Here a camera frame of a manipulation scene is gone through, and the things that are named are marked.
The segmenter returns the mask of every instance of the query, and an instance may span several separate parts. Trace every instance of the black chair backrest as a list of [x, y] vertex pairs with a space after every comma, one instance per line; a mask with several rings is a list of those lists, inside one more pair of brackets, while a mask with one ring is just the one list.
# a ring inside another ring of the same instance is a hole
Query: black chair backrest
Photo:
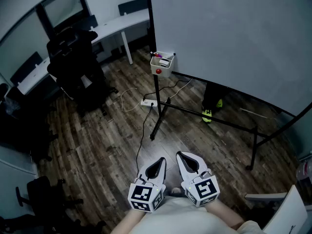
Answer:
[[147, 9], [147, 0], [133, 0], [118, 5], [119, 13], [123, 16], [125, 13], [130, 14], [135, 11]]
[[80, 21], [74, 23], [72, 25], [72, 28], [73, 29], [81, 29], [81, 30], [90, 30], [91, 26], [93, 28], [98, 26], [98, 22], [97, 22], [95, 15], [81, 19]]
[[11, 82], [18, 86], [19, 82], [22, 82], [30, 72], [32, 72], [36, 68], [36, 64], [39, 65], [42, 63], [42, 58], [36, 51], [30, 58], [27, 59], [26, 62], [13, 74], [11, 77]]
[[97, 36], [94, 31], [73, 28], [59, 33], [47, 44], [50, 57], [48, 72], [57, 79], [80, 79], [90, 62], [96, 59], [92, 53], [91, 41]]
[[59, 199], [61, 192], [55, 192], [46, 176], [39, 177], [27, 184], [28, 197], [35, 215], [44, 224], [62, 217], [65, 209]]

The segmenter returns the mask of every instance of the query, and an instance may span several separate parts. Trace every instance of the black office chair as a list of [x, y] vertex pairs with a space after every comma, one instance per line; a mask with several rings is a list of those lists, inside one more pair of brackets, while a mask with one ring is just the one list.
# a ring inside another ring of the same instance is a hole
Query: black office chair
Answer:
[[72, 28], [74, 30], [86, 30], [86, 31], [89, 31], [91, 29], [91, 26], [93, 28], [98, 26], [98, 21], [97, 21], [95, 15], [91, 15], [91, 16], [89, 16], [87, 18], [81, 19], [80, 21], [74, 23], [72, 25]]
[[118, 5], [119, 13], [123, 16], [125, 13], [130, 14], [135, 11], [147, 9], [147, 0], [133, 0]]
[[100, 234], [102, 227], [106, 225], [104, 221], [97, 224], [96, 227], [89, 225], [80, 226], [80, 221], [73, 221], [65, 212], [75, 204], [82, 204], [82, 199], [65, 201], [62, 184], [64, 179], [59, 179], [56, 186], [51, 187], [50, 181], [43, 176], [27, 184], [29, 199], [20, 196], [19, 188], [16, 187], [16, 194], [20, 206], [23, 203], [32, 206], [35, 216], [23, 215], [14, 219], [0, 218], [0, 230], [12, 233], [15, 230], [22, 230], [29, 227], [43, 226], [44, 233], [86, 233]]
[[[4, 98], [7, 90], [6, 84], [0, 85], [0, 143], [13, 146], [19, 152], [30, 153], [35, 163], [43, 158], [51, 161], [49, 144], [59, 136], [53, 135], [45, 123], [50, 108], [23, 95], [17, 87], [11, 88]], [[10, 103], [14, 103], [14, 109], [10, 109]]]
[[[91, 41], [97, 37], [93, 31], [74, 30], [68, 28], [58, 34], [47, 44], [50, 57], [48, 72], [57, 78], [57, 84], [73, 98], [77, 111], [84, 116], [85, 111], [100, 108], [105, 115], [102, 105], [111, 93], [118, 93], [115, 87], [107, 87], [105, 76], [92, 53]], [[92, 84], [87, 88], [81, 77], [85, 75]]]

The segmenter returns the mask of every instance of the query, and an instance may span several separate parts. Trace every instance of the person's leg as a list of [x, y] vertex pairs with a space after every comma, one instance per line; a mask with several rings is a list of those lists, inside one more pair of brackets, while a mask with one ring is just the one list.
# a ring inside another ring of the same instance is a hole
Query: person's leg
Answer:
[[[212, 110], [222, 107], [222, 98], [229, 93], [228, 87], [208, 82], [202, 102], [203, 114], [212, 116]], [[210, 123], [211, 120], [203, 118], [204, 122]]]
[[124, 219], [113, 229], [111, 234], [128, 234], [137, 225], [146, 212], [131, 209]]
[[206, 210], [221, 218], [229, 227], [237, 230], [243, 223], [243, 218], [231, 208], [223, 204], [219, 199], [205, 205]]

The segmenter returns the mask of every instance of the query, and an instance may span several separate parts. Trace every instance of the whiteboard stand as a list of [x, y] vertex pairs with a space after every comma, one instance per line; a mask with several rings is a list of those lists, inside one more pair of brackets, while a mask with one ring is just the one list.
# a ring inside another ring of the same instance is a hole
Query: whiteboard stand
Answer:
[[[150, 41], [150, 51], [152, 53], [156, 52], [156, 38], [155, 38], [155, 28], [154, 28], [154, 17], [153, 17], [153, 10], [152, 10], [152, 0], [147, 0], [147, 4], [148, 4], [148, 11], [149, 11], [149, 15], [150, 15], [150, 28], [148, 29], [148, 38]], [[204, 81], [204, 82], [209, 82], [207, 80], [201, 79], [201, 78], [196, 78], [193, 76], [189, 76], [189, 75], [184, 75], [178, 72], [174, 72], [172, 71], [172, 74], [176, 74], [176, 75], [180, 75], [180, 76], [184, 76], [184, 77], [188, 77], [188, 78], [192, 78], [192, 79], [196, 79], [196, 80], [200, 80], [200, 81]], [[240, 129], [242, 131], [248, 132], [253, 134], [253, 153], [252, 153], [252, 159], [251, 159], [251, 163], [250, 165], [246, 166], [246, 170], [251, 171], [254, 168], [254, 160], [255, 160], [255, 156], [256, 156], [256, 152], [257, 152], [257, 148], [265, 143], [267, 143], [268, 141], [270, 141], [271, 139], [275, 138], [276, 136], [278, 136], [280, 133], [282, 133], [283, 131], [285, 131], [286, 129], [288, 129], [289, 127], [291, 127], [294, 123], [296, 123], [300, 118], [302, 118], [311, 108], [312, 108], [312, 102], [301, 112], [299, 113], [297, 116], [295, 116], [291, 121], [289, 121], [287, 124], [285, 124], [284, 126], [282, 126], [280, 129], [278, 129], [276, 132], [272, 133], [271, 135], [266, 135], [263, 133], [259, 133], [258, 132], [258, 126], [255, 126], [252, 129], [246, 128], [246, 127], [242, 127], [236, 124], [233, 124], [231, 122], [225, 121], [225, 120], [221, 120], [221, 119], [217, 119], [214, 117], [210, 117], [210, 116], [206, 116], [203, 115], [202, 113], [198, 113], [186, 108], [182, 108], [182, 107], [178, 107], [175, 105], [171, 104], [171, 100], [170, 98], [168, 98], [166, 100], [166, 102], [160, 101], [160, 96], [159, 96], [159, 85], [158, 85], [158, 75], [154, 75], [154, 84], [155, 84], [155, 92], [156, 92], [156, 98], [157, 98], [157, 107], [158, 107], [158, 120], [157, 123], [153, 129], [152, 134], [150, 135], [150, 139], [154, 140], [155, 139], [155, 135], [157, 133], [157, 130], [161, 124], [162, 119], [165, 116], [166, 110], [168, 107], [171, 108], [175, 108], [178, 109], [180, 111], [189, 113], [189, 114], [193, 114], [199, 117], [204, 117], [207, 119], [211, 119], [213, 121], [219, 122], [221, 124], [224, 125], [228, 125], [230, 127], [234, 127], [236, 129]], [[263, 137], [264, 139], [262, 141], [260, 141], [259, 143], [257, 143], [257, 137]]]

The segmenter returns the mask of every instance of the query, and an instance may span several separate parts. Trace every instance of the sneaker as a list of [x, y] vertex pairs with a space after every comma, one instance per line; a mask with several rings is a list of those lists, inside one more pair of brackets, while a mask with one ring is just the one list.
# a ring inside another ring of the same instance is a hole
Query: sneaker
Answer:
[[223, 106], [222, 99], [220, 99], [215, 107], [221, 108], [222, 106]]
[[[206, 110], [203, 110], [202, 114], [203, 114], [203, 115], [210, 116], [210, 117], [213, 116], [212, 113], [211, 113], [211, 110], [207, 110], [207, 109], [206, 109]], [[211, 122], [211, 119], [207, 119], [207, 118], [204, 118], [204, 117], [203, 117], [203, 121], [206, 122], [206, 123], [210, 123], [210, 122]]]

